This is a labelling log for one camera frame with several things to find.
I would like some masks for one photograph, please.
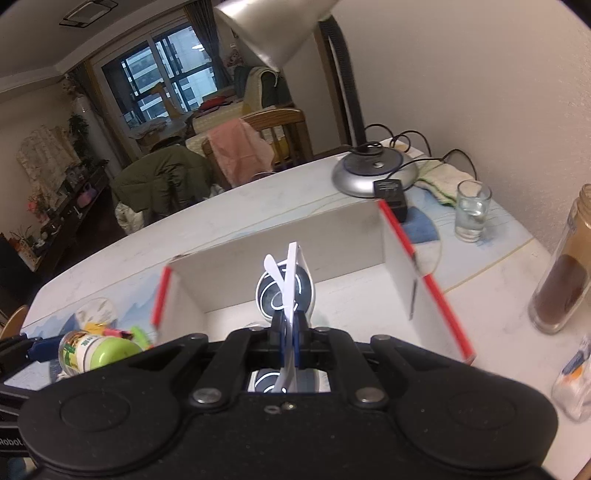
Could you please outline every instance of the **silver lamp base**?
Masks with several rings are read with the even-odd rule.
[[[380,155],[373,157],[350,153],[335,165],[332,182],[338,191],[346,195],[374,198],[374,182],[385,179],[394,171],[390,178],[400,180],[402,188],[407,189],[418,178],[416,163],[404,167],[411,160],[406,153],[392,148],[384,148]]]

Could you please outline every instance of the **white towel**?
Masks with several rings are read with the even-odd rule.
[[[442,205],[456,206],[457,186],[461,181],[473,180],[471,175],[437,160],[417,162],[418,179],[415,185],[430,191]]]

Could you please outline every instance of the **glass jar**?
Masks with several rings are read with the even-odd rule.
[[[583,185],[573,202],[550,267],[528,306],[534,325],[557,333],[583,300],[591,274],[591,184]]]

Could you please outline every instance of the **glass of water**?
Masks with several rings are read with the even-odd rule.
[[[482,235],[492,190],[481,181],[464,180],[457,186],[456,236],[465,242],[476,242]]]

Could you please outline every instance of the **red tape edge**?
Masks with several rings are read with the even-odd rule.
[[[160,277],[160,285],[158,285],[158,293],[156,294],[156,301],[154,303],[154,309],[152,310],[152,326],[156,329],[160,327],[162,322],[162,312],[164,311],[164,304],[166,303],[166,294],[168,293],[168,285],[170,284],[170,275],[173,270],[169,266],[166,266],[162,270],[162,276]]]
[[[411,259],[414,261],[415,249],[414,249],[413,244],[411,243],[410,239],[408,238],[406,232],[402,228],[402,225],[400,225],[400,223],[398,222],[398,219],[394,216],[394,214],[392,213],[392,210],[390,209],[390,207],[388,206],[388,204],[386,203],[385,200],[378,200],[378,206],[379,206],[380,210],[382,210],[382,213],[384,214],[384,216],[388,219],[388,222],[389,222],[390,226],[392,227],[392,229],[394,230],[394,232],[396,233],[398,239],[400,240],[400,243],[402,243],[402,246],[404,247],[406,252],[410,255]],[[462,355],[464,357],[464,361],[467,363],[472,363],[474,361],[474,359],[476,358],[476,352],[472,348],[472,344],[471,344],[470,340],[468,339],[468,337],[466,336],[456,315],[453,313],[451,307],[447,303],[446,299],[443,297],[443,294],[441,293],[441,290],[439,289],[439,285],[437,285],[437,282],[435,282],[435,279],[433,278],[433,276],[431,274],[425,275],[423,277],[423,280],[425,281],[425,285],[427,286],[427,288],[431,292],[431,295],[433,296],[433,300],[435,300],[435,303],[437,303],[437,307],[439,308],[439,312],[441,313],[441,315],[445,319],[449,329],[452,331],[452,334],[453,334],[454,338],[456,339],[456,342],[460,348],[460,351],[462,352]]]
[[[476,352],[472,348],[472,343],[466,336],[462,325],[458,321],[456,315],[453,313],[452,308],[449,306],[447,300],[443,297],[441,290],[439,289],[439,285],[435,282],[435,279],[431,274],[425,275],[423,277],[425,281],[425,285],[431,292],[433,299],[437,303],[437,307],[439,307],[439,312],[447,322],[447,326],[452,331],[453,336],[456,339],[458,346],[462,352],[464,357],[464,361],[468,364],[471,364],[474,359],[476,358]]]
[[[410,239],[408,238],[406,232],[404,231],[400,223],[398,223],[398,219],[394,216],[392,210],[390,210],[390,207],[386,203],[386,200],[378,200],[378,206],[379,209],[382,210],[382,213],[385,215],[385,217],[388,219],[388,222],[390,223],[390,226],[394,229],[394,232],[396,232],[396,235],[400,240],[400,243],[402,243],[402,246],[410,255],[411,260],[414,261],[415,250],[413,244],[411,243]]]

